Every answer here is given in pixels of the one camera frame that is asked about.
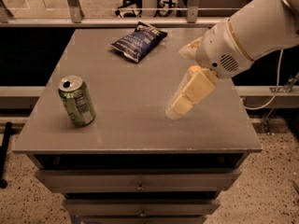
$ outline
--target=drawer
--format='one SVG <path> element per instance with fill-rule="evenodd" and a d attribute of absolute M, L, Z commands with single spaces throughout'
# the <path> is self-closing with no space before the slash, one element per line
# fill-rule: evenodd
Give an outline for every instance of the drawer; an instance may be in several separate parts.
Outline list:
<path fill-rule="evenodd" d="M 41 183 L 58 193 L 221 191 L 231 187 L 239 176 L 237 168 L 36 172 Z"/>
<path fill-rule="evenodd" d="M 81 220 L 99 224 L 203 224 L 206 217 L 81 217 Z"/>
<path fill-rule="evenodd" d="M 220 206 L 217 200 L 64 200 L 70 215 L 102 217 L 193 217 L 211 215 Z"/>
<path fill-rule="evenodd" d="M 35 155 L 45 170 L 235 168 L 243 153 Z"/>

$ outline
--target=soda can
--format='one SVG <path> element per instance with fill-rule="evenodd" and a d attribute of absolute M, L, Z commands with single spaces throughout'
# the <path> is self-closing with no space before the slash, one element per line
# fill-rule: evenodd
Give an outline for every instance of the soda can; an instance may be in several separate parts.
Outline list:
<path fill-rule="evenodd" d="M 62 78 L 59 82 L 58 93 L 69 118 L 76 127 L 93 122 L 95 118 L 93 103 L 86 83 L 81 77 Z"/>

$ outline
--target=background furniture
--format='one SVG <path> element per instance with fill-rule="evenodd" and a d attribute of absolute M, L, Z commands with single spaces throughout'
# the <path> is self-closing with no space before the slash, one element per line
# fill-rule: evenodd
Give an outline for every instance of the background furniture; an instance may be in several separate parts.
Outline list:
<path fill-rule="evenodd" d="M 3 178 L 3 173 L 5 169 L 6 158 L 7 158 L 9 137 L 14 133 L 15 132 L 12 129 L 12 123 L 7 122 L 3 139 L 2 139 L 2 144 L 0 146 L 0 188 L 1 189 L 5 189 L 7 187 L 7 181 Z"/>
<path fill-rule="evenodd" d="M 230 79 L 184 119 L 164 115 L 192 65 L 177 51 L 206 29 L 167 29 L 139 64 L 108 45 L 132 30 L 76 30 L 13 150 L 84 221 L 203 223 L 260 142 Z M 97 113 L 80 129 L 57 94 L 58 81 L 71 74 L 87 82 Z"/>

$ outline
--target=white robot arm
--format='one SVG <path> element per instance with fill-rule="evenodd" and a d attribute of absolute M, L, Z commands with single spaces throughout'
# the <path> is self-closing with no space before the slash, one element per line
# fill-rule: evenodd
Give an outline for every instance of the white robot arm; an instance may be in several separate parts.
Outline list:
<path fill-rule="evenodd" d="M 234 77 L 270 52 L 297 45 L 299 0 L 251 1 L 187 45 L 187 50 L 180 51 L 183 56 L 195 59 L 201 68 L 190 67 L 172 104 L 166 109 L 166 115 L 170 119 L 183 117 L 216 89 L 218 78 Z M 275 94 L 262 107 L 271 103 L 274 97 Z"/>
<path fill-rule="evenodd" d="M 278 50 L 299 45 L 299 0 L 253 0 L 208 30 L 195 60 L 229 78 Z"/>

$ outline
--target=speckled floor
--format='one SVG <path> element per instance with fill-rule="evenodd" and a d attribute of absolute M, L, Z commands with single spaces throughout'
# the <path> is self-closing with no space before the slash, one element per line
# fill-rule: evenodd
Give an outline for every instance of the speckled floor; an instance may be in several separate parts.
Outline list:
<path fill-rule="evenodd" d="M 272 119 L 273 135 L 267 135 L 256 119 L 253 125 L 263 152 L 251 154 L 241 166 L 242 175 L 222 192 L 221 207 L 205 224 L 298 224 L 299 194 L 292 180 L 299 180 L 299 142 L 285 119 Z M 11 137 L 15 142 L 18 135 Z M 62 208 L 63 197 L 50 193 L 35 178 L 35 166 L 23 155 L 7 153 L 0 189 L 0 223 L 70 223 Z"/>

